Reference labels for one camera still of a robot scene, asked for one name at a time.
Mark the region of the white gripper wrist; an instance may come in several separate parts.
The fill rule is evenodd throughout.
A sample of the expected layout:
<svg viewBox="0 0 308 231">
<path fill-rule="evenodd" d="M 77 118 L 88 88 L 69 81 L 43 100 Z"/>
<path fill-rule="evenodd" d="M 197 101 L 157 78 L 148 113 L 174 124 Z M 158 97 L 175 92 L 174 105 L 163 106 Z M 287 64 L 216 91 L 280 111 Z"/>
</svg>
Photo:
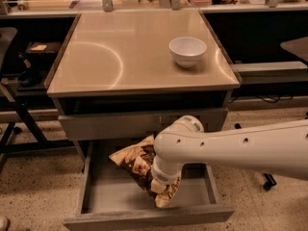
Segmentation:
<svg viewBox="0 0 308 231">
<path fill-rule="evenodd" d="M 155 156 L 151 167 L 153 180 L 151 181 L 151 191 L 156 194 L 162 193 L 167 186 L 172 184 L 180 174 L 183 164 L 169 162 Z"/>
</svg>

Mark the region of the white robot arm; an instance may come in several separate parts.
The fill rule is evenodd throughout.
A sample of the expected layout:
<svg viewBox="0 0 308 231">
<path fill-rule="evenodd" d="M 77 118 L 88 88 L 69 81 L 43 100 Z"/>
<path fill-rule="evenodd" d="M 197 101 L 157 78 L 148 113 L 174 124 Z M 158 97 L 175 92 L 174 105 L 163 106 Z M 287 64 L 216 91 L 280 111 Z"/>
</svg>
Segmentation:
<svg viewBox="0 0 308 231">
<path fill-rule="evenodd" d="M 185 164 L 208 164 L 308 179 L 308 120 L 222 132 L 184 115 L 154 140 L 153 179 L 173 183 Z"/>
</svg>

